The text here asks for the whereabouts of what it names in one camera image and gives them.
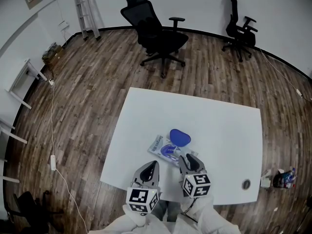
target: gray pants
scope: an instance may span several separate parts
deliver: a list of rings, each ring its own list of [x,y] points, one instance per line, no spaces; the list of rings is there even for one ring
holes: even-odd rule
[[[154,207],[152,214],[162,221],[166,210],[168,210],[167,222],[175,222],[177,215],[182,212],[180,203],[160,200]]]

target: white sleeve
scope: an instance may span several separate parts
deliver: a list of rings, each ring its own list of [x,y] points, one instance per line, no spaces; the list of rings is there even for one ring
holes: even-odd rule
[[[193,199],[186,198],[181,204],[182,211],[188,210]],[[197,227],[203,234],[240,234],[237,225],[234,225],[221,217],[214,209],[214,198],[208,194],[198,198],[187,215],[198,221]]]
[[[89,234],[120,234],[130,232],[136,227],[142,227],[146,223],[146,217],[132,212],[127,205],[124,205],[125,215],[117,218],[105,229],[100,231],[89,231]]]

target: packaged item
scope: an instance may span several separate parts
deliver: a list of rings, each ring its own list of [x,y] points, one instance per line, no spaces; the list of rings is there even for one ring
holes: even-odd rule
[[[159,156],[177,167],[179,167],[180,156],[183,156],[187,161],[186,154],[193,154],[194,156],[198,155],[197,152],[194,152],[185,146],[177,147],[173,145],[169,139],[161,135],[157,135],[155,141],[147,151]]]

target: metal ladder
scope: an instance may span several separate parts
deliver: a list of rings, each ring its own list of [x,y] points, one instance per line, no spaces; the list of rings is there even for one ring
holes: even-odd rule
[[[75,0],[75,4],[83,39],[87,40],[88,39],[87,30],[92,30],[95,38],[99,40],[101,38],[101,35],[99,34],[97,25],[94,21],[89,0]],[[86,27],[85,18],[87,19],[89,27]]]

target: small round object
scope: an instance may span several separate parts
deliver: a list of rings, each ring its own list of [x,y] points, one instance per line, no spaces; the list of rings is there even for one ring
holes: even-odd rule
[[[244,180],[243,183],[242,183],[242,189],[243,189],[243,190],[249,189],[250,184],[251,184],[251,182],[250,182],[249,179]]]

